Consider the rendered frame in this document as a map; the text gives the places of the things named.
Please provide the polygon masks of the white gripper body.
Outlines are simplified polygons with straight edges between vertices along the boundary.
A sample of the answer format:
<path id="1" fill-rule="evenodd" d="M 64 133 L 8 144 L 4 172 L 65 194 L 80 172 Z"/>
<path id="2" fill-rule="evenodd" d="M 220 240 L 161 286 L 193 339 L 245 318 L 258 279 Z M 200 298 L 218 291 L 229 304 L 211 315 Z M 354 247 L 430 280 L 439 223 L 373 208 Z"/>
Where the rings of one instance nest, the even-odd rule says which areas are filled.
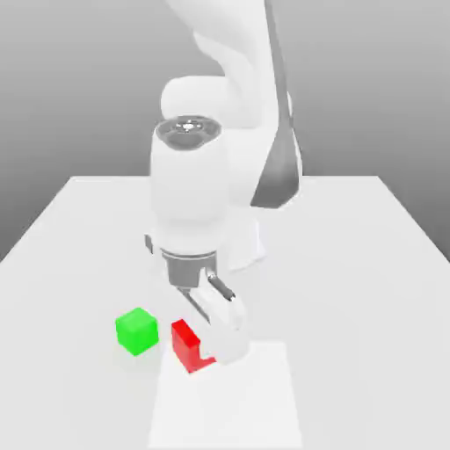
<path id="1" fill-rule="evenodd" d="M 239 297 L 226 298 L 211 285 L 180 288 L 188 302 L 187 322 L 200 339 L 201 348 L 246 348 L 246 310 Z"/>

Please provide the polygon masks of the small red cube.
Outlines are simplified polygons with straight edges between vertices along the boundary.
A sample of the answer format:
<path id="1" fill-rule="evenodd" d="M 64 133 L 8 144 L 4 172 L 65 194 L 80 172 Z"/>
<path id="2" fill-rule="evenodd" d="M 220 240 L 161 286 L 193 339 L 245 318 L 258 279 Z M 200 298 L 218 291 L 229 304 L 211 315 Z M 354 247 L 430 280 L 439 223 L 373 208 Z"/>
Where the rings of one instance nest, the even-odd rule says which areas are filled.
<path id="1" fill-rule="evenodd" d="M 171 324 L 171 342 L 178 360 L 189 374 L 216 362 L 214 357 L 200 357 L 200 340 L 183 319 Z"/>

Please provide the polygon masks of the small green cube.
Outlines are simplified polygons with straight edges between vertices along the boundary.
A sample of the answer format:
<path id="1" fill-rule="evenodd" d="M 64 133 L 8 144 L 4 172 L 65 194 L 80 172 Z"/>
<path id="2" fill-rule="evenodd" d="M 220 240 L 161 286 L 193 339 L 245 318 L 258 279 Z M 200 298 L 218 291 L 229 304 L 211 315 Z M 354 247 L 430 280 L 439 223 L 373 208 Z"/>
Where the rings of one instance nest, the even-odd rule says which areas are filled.
<path id="1" fill-rule="evenodd" d="M 119 344 L 133 356 L 159 343 L 158 322 L 143 308 L 134 308 L 116 318 L 115 329 Z"/>

